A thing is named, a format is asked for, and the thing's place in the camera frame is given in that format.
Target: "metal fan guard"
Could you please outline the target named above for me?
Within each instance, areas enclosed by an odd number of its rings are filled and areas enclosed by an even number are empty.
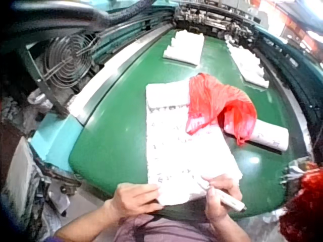
[[[96,37],[71,35],[54,39],[45,52],[45,78],[59,88],[76,85],[92,65]]]

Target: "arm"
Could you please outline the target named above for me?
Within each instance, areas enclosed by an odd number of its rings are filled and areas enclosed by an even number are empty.
[[[206,195],[205,213],[210,221],[211,228],[215,236],[223,242],[251,242],[247,233],[228,215],[228,208],[221,204],[216,190],[226,190],[234,198],[241,200],[242,194],[239,186],[225,174],[216,178],[203,177],[210,183],[210,188]]]
[[[120,184],[112,199],[59,229],[55,236],[64,241],[93,241],[119,219],[150,213],[163,207],[150,203],[159,196],[157,185]]]

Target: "red object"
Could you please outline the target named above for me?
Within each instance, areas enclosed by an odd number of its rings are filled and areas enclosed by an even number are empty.
[[[280,232],[289,242],[315,242],[323,238],[323,169],[306,174],[301,190],[286,205]]]
[[[224,115],[224,126],[232,128],[238,145],[250,139],[257,120],[257,111],[242,90],[224,85],[215,77],[199,73],[190,78],[190,104],[186,132],[190,135],[208,124],[218,124]]]

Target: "metal bracket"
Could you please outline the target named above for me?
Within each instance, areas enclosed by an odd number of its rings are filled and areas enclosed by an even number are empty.
[[[24,46],[22,48],[19,48],[17,52],[21,60],[25,64],[27,71],[34,79],[41,92],[44,93],[46,98],[48,98],[48,100],[53,104],[53,107],[56,110],[56,113],[58,114],[59,118],[65,119],[69,114],[68,110],[60,104],[60,102],[53,94],[52,90],[46,83],[45,78],[42,76],[27,47]]]

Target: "green conveyor surface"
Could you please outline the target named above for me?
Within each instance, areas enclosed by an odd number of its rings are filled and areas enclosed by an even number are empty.
[[[75,144],[69,159],[71,167],[90,184],[110,195],[119,183],[147,183],[146,85],[179,81],[205,72],[222,83],[244,90],[253,101],[260,120],[289,129],[289,148],[282,154],[253,144],[238,147],[234,138],[225,135],[243,173],[240,188],[248,207],[245,213],[234,214],[235,218],[279,207],[285,201],[285,188],[279,183],[282,171],[288,162],[304,155],[304,148],[293,142],[299,135],[295,134],[299,128],[294,115],[274,85],[259,90],[244,83],[221,40],[205,38],[197,67],[163,59],[163,51],[174,35],[175,31],[171,30],[159,39],[106,94]],[[162,213],[178,219],[203,218],[204,200],[167,207]]]

